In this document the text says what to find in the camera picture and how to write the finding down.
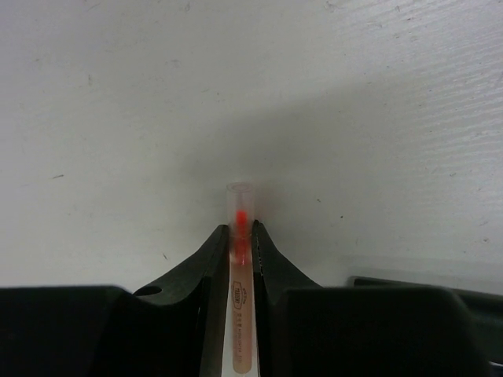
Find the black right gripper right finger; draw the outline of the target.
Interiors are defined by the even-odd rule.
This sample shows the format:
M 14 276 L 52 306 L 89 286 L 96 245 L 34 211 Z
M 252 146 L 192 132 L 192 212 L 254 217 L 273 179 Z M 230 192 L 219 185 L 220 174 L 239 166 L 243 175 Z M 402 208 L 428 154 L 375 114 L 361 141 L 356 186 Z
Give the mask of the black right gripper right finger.
M 262 376 L 499 376 L 502 298 L 353 276 L 322 287 L 252 228 Z

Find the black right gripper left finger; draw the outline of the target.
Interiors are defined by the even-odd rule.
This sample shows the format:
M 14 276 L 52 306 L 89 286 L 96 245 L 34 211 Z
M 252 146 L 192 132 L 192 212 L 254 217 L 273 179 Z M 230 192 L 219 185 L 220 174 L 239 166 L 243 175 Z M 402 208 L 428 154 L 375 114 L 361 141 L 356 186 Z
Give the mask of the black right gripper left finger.
M 4 376 L 218 376 L 229 228 L 144 287 L 1 291 Z

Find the orange highlighter pen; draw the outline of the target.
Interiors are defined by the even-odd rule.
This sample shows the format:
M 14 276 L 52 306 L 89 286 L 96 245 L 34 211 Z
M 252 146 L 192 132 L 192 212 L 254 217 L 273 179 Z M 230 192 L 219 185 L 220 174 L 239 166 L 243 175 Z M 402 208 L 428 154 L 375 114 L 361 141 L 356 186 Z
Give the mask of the orange highlighter pen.
M 252 184 L 227 185 L 229 226 L 229 307 L 231 312 L 232 366 L 239 376 L 252 369 L 253 265 L 252 226 L 255 197 Z

